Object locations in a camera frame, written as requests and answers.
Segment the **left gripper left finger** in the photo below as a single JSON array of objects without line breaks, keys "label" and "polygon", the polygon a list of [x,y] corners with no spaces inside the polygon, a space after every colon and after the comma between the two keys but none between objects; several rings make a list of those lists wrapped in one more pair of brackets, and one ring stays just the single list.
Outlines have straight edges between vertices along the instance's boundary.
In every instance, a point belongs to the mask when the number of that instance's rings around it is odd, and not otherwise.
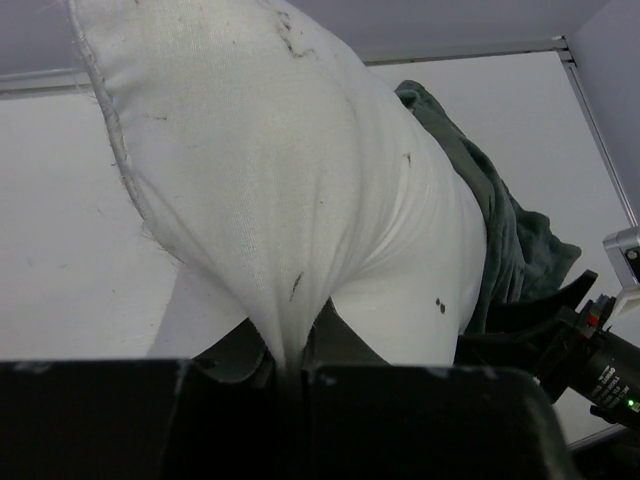
[{"label": "left gripper left finger", "polygon": [[274,359],[249,319],[192,359],[198,376],[223,388],[271,388]]}]

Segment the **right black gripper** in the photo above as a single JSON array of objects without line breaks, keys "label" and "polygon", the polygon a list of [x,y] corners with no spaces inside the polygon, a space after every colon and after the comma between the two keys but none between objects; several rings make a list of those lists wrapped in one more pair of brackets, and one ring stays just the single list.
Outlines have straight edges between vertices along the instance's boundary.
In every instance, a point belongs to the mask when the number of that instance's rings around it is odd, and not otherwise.
[{"label": "right black gripper", "polygon": [[[595,405],[616,405],[615,342],[604,329],[615,299],[602,295],[574,311],[597,279],[596,272],[585,270],[551,296],[494,306],[493,333],[459,336],[454,365],[536,366],[539,384],[553,403],[572,389]],[[557,312],[558,320],[551,319]]]}]

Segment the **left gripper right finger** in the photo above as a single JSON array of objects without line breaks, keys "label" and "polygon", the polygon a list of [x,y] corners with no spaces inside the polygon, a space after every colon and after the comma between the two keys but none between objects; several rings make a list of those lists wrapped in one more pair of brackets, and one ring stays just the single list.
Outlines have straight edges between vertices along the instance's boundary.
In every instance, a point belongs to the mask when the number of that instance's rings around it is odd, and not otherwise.
[{"label": "left gripper right finger", "polygon": [[324,368],[367,370],[390,366],[343,320],[329,298],[308,335],[302,371],[312,373]]}]

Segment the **zebra and green pillowcase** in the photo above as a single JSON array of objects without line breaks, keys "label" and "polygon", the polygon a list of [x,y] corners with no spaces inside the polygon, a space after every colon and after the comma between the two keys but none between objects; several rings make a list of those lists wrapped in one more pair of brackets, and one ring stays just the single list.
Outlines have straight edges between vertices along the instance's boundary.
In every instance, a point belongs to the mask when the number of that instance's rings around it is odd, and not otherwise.
[{"label": "zebra and green pillowcase", "polygon": [[444,150],[473,192],[485,220],[482,284],[464,332],[485,333],[493,307],[538,301],[559,292],[581,249],[561,241],[552,232],[548,216],[521,207],[489,156],[458,128],[424,86],[405,80],[395,93]]}]

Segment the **white pillow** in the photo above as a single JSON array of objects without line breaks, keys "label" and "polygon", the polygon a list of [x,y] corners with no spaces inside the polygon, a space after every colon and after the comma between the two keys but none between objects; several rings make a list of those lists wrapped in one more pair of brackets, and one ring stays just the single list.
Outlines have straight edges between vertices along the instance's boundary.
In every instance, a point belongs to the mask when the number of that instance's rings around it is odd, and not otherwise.
[{"label": "white pillow", "polygon": [[449,366],[486,255],[443,148],[284,1],[71,1],[122,181],[292,369],[322,308],[392,364]]}]

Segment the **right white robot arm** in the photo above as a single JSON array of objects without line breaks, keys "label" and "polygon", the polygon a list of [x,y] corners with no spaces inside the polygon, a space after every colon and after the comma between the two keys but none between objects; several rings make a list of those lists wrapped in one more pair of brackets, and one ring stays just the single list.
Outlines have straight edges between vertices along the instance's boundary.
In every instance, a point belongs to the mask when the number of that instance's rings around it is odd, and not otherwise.
[{"label": "right white robot arm", "polygon": [[489,310],[484,333],[458,337],[458,366],[512,368],[539,382],[551,402],[567,390],[610,424],[639,428],[639,348],[606,328],[622,297],[585,301],[597,274],[557,293]]}]

